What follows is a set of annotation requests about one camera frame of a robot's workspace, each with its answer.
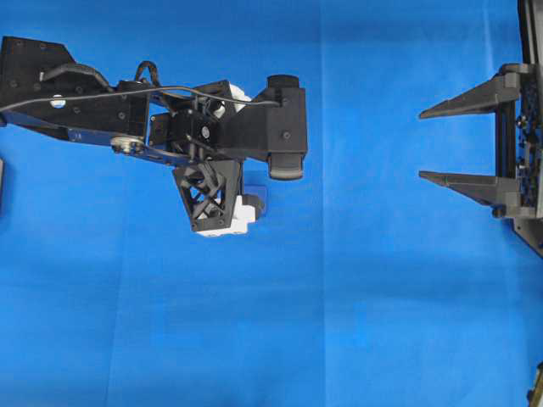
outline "black plastic part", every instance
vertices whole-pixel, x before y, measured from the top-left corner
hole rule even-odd
[[[448,187],[482,205],[520,205],[520,185],[518,180],[514,178],[470,176],[430,171],[420,171],[419,175],[425,180],[441,187]]]
[[[93,67],[90,67],[88,65],[83,64],[62,64],[57,66],[56,68],[53,68],[49,72],[45,72],[42,75],[41,81],[47,82],[51,81],[52,79],[58,78],[61,75],[65,74],[76,74],[76,75],[87,75],[91,76],[96,80],[96,82],[107,89],[109,92],[112,92],[113,89],[111,89],[111,86],[109,86],[108,81],[104,78],[102,74],[100,74],[97,70],[95,70]]]
[[[523,44],[523,61],[526,64],[541,64],[543,56],[543,2],[518,0],[518,19]]]
[[[145,69],[153,85],[141,79]],[[120,81],[113,88],[93,67],[78,64],[61,44],[4,37],[0,106],[39,98],[58,98],[60,103],[5,109],[0,126],[19,125],[59,140],[107,145],[116,153],[176,166],[174,177],[194,231],[228,228],[238,195],[260,216],[264,209],[260,199],[243,195],[247,158],[268,163],[271,178],[302,177],[307,153],[305,90],[296,76],[270,76],[267,88],[254,99],[277,106],[246,105],[239,112],[241,103],[153,90],[159,85],[158,68],[150,61],[139,65],[134,81]],[[150,91],[63,100],[143,89]],[[196,89],[232,98],[228,81]],[[151,103],[168,113],[151,118],[147,139]]]
[[[281,106],[246,106],[227,122],[217,145],[226,155],[267,162],[271,178],[297,180],[307,153],[305,90],[288,75],[271,76],[268,86],[255,100],[277,100]]]
[[[420,114],[495,113],[495,176],[420,176],[491,206],[495,218],[513,219],[514,231],[543,256],[543,0],[518,0],[518,16],[523,64],[505,64],[490,81]]]
[[[4,37],[0,54],[0,105],[53,95],[82,96],[108,92],[90,71],[75,69],[61,44]],[[41,81],[49,72],[47,81]],[[145,138],[148,95],[66,102],[33,103],[3,112],[4,119],[61,140],[109,145],[112,136]]]
[[[242,165],[235,160],[180,166],[173,171],[193,231],[232,224]]]
[[[421,119],[458,116],[460,114],[487,114],[494,112],[502,103],[520,98],[520,75],[506,73],[486,81],[482,85],[451,100],[445,100],[420,114]]]

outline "cable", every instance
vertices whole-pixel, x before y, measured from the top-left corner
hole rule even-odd
[[[142,63],[140,63],[140,65],[137,67],[134,81],[140,80],[140,78],[142,77],[142,73],[145,71],[146,68],[149,70],[149,74],[151,74],[151,81],[153,82],[153,85],[160,86],[159,69],[156,67],[156,64],[151,61],[143,61]]]
[[[113,98],[115,96],[130,96],[130,95],[141,95],[144,93],[153,93],[153,92],[162,92],[162,91],[183,91],[189,92],[193,95],[203,96],[205,98],[221,100],[222,102],[229,102],[235,104],[244,104],[247,106],[274,106],[279,107],[281,104],[279,102],[274,102],[272,100],[262,100],[259,102],[245,101],[233,98],[224,98],[223,96],[216,96],[210,93],[201,92],[197,89],[191,88],[189,86],[158,86],[150,87],[148,89],[138,89],[136,91],[124,91],[124,92],[113,92],[113,93],[99,93],[98,95],[84,95],[84,96],[67,96],[67,97],[57,97],[57,98],[37,98],[37,99],[28,99],[22,102],[11,103],[6,106],[0,107],[0,113],[6,110],[13,110],[27,106],[33,103],[43,103],[43,102],[54,102],[59,100],[65,101],[77,101],[77,100],[89,100],[89,99],[101,99],[101,98]]]

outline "blue cloth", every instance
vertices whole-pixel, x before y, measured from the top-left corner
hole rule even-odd
[[[2,35],[62,42],[111,83],[276,73],[307,90],[303,181],[195,236],[171,169],[10,126],[0,405],[523,405],[541,260],[488,209],[417,178],[491,174],[490,116],[423,109],[519,62],[516,2],[3,2]]]

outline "screw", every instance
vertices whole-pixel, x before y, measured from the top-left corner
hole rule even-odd
[[[210,138],[210,129],[208,129],[207,126],[202,127],[202,137],[206,140]]]

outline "blue backdrop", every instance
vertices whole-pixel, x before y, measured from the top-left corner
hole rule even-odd
[[[0,34],[110,82],[275,73],[307,89],[305,179],[250,234],[194,236],[168,168],[10,126],[0,405],[525,405],[541,260],[417,178],[491,174],[493,120],[417,114],[519,62],[516,0],[5,0]]]

